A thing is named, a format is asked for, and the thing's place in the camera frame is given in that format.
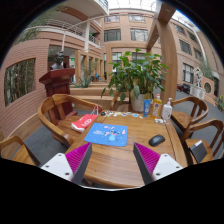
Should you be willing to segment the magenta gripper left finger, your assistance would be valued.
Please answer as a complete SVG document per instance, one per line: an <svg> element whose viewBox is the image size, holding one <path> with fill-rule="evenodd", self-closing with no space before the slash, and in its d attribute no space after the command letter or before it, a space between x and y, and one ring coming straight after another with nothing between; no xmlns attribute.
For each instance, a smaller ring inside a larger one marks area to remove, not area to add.
<svg viewBox="0 0 224 224"><path fill-rule="evenodd" d="M67 154L56 154L42 166L42 169L80 185L91 154L92 144L86 143Z"/></svg>

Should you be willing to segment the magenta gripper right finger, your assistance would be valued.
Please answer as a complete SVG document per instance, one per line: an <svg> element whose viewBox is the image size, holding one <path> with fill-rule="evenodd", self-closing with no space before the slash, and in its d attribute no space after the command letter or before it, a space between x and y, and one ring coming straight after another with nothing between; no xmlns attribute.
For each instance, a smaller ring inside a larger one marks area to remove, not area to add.
<svg viewBox="0 0 224 224"><path fill-rule="evenodd" d="M139 143L134 144L133 153L145 185L182 169L168 154L158 154Z"/></svg>

